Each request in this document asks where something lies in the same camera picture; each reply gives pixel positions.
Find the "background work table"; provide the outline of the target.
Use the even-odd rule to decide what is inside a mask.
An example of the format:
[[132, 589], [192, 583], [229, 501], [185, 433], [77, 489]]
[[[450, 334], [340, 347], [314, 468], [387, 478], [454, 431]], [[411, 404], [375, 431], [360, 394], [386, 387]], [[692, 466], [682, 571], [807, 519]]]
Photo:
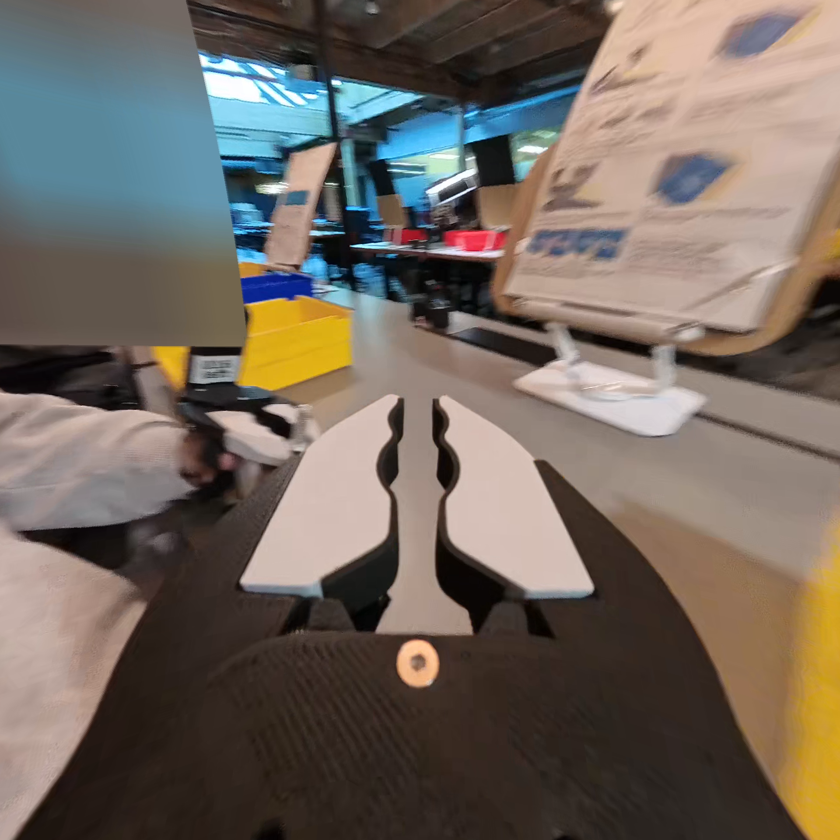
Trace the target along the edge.
[[437, 245], [430, 248], [416, 247], [415, 244], [394, 245], [385, 241], [352, 245], [351, 252], [364, 259], [377, 256], [397, 256], [401, 258], [434, 259], [482, 265], [494, 265], [505, 255], [505, 251], [502, 249], [468, 251], [463, 248]]

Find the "person's grey sweatshirt torso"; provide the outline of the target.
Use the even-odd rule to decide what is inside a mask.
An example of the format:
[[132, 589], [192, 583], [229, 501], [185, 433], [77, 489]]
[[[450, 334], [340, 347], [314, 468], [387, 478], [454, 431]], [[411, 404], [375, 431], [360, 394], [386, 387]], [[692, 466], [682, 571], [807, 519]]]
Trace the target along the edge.
[[145, 607], [123, 576], [2, 527], [2, 839], [65, 770]]

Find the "person's left hand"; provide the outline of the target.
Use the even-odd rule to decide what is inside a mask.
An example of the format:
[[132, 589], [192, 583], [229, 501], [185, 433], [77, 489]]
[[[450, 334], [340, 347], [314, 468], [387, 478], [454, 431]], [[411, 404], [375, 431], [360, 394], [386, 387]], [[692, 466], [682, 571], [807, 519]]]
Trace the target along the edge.
[[205, 432], [189, 427], [177, 448], [179, 476], [195, 490], [211, 486], [220, 476], [233, 475], [240, 460]]

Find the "white stand base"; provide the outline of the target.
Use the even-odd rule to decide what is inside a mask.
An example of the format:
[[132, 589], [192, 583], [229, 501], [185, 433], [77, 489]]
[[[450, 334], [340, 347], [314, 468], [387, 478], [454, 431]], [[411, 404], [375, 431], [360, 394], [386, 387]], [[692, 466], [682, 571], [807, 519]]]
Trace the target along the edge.
[[650, 377], [582, 360], [570, 330], [551, 323], [555, 359], [518, 378], [513, 386], [545, 403], [639, 437], [676, 434], [707, 404], [707, 397], [677, 385], [673, 340], [651, 349]]

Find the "wooden document board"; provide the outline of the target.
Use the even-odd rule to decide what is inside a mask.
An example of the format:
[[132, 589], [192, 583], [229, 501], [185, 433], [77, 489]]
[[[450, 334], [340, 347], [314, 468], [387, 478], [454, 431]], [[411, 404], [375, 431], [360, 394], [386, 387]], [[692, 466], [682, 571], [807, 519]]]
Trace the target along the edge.
[[637, 343], [674, 343], [679, 350], [693, 355], [733, 356], [761, 350], [788, 335], [808, 312], [824, 279], [838, 273], [838, 261], [827, 257], [838, 225], [839, 176], [835, 170], [817, 205], [801, 253], [782, 277], [756, 330], [724, 332], [702, 328], [698, 323], [677, 323], [615, 308], [578, 307], [516, 297], [509, 288], [518, 247], [536, 211], [539, 190], [555, 149], [553, 145], [541, 154], [525, 181], [513, 190], [507, 243], [490, 284], [498, 313], [536, 322], [559, 322], [573, 329]]

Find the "blue plastic bin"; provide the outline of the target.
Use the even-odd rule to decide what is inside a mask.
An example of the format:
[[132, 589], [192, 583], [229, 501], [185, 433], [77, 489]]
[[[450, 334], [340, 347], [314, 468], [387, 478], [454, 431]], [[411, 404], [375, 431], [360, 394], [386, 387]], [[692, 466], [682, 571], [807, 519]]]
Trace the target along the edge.
[[273, 300], [312, 298], [313, 279], [299, 272], [273, 271], [241, 278], [245, 305]]

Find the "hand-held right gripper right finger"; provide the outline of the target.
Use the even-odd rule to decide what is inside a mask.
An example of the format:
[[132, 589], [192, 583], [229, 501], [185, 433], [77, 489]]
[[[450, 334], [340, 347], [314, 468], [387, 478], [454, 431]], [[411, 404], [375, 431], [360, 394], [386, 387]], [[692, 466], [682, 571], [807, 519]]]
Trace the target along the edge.
[[595, 585], [537, 461], [513, 436], [443, 395], [433, 402], [435, 568], [469, 613], [499, 602], [585, 599]]

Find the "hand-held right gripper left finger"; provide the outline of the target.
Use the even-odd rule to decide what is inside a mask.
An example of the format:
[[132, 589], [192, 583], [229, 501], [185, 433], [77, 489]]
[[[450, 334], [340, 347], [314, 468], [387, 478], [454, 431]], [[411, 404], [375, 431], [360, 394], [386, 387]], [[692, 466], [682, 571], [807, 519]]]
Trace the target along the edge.
[[311, 444], [238, 581], [249, 594], [333, 599], [363, 611], [399, 563], [396, 499], [404, 400], [385, 395]]

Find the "grey desk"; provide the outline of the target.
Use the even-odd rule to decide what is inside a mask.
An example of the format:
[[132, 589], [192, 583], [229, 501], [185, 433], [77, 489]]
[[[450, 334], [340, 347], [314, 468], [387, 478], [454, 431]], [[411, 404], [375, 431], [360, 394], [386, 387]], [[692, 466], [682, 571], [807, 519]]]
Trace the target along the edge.
[[637, 437], [517, 391], [531, 366], [427, 332], [407, 306], [346, 290], [353, 364], [280, 390], [330, 427], [384, 394], [405, 399], [394, 489], [401, 561], [380, 632], [464, 634], [438, 588], [432, 400], [451, 396], [545, 459], [642, 551], [686, 609], [738, 720], [780, 782], [795, 615], [838, 528], [838, 405], [683, 368], [707, 395], [669, 437]]

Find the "person's left forearm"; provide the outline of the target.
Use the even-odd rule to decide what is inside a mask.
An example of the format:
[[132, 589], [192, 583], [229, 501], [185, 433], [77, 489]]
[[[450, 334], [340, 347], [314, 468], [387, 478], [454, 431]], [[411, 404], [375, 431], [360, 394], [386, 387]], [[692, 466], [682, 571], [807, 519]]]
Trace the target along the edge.
[[166, 416], [2, 392], [2, 524], [27, 532], [152, 516], [193, 490], [180, 463], [185, 439]]

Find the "black mat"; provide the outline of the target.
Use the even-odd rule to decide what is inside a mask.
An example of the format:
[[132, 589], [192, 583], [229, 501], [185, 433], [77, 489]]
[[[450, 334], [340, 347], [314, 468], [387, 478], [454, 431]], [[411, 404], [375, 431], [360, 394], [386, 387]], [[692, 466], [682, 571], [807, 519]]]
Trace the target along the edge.
[[485, 328], [467, 328], [451, 332], [448, 337], [505, 358], [540, 368], [557, 360], [551, 345], [521, 339], [508, 333]]

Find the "black vertical pole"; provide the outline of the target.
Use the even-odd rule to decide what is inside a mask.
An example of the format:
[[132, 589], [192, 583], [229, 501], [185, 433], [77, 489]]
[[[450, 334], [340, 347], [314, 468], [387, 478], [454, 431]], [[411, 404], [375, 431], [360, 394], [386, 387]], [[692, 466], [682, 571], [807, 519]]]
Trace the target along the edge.
[[342, 140], [342, 132], [333, 85], [333, 39], [330, 29], [327, 2], [313, 1], [312, 9], [314, 15], [314, 27], [318, 36], [319, 66], [322, 71], [323, 84], [326, 88], [328, 97], [331, 139], [333, 142], [340, 144]]

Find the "printed instruction sheet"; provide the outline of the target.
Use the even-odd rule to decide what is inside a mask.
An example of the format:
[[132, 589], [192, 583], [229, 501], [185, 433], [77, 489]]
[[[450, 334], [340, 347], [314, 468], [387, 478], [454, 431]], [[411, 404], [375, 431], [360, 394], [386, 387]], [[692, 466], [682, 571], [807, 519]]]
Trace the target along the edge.
[[838, 162], [837, 1], [636, 1], [612, 21], [507, 294], [758, 328]]

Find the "yellow plastic bin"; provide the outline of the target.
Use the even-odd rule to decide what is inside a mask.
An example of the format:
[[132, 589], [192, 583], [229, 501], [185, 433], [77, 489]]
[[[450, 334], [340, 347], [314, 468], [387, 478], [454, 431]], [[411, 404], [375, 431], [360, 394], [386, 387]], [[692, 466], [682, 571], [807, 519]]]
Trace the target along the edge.
[[277, 392], [289, 386], [351, 366], [353, 312], [314, 297], [249, 303], [247, 340], [235, 360], [232, 351], [213, 350], [210, 360], [192, 364], [186, 347], [157, 346], [151, 350], [174, 388], [186, 375], [199, 374], [199, 384], [223, 383], [236, 373], [240, 385]]
[[839, 531], [800, 591], [780, 796], [806, 838], [839, 838]]

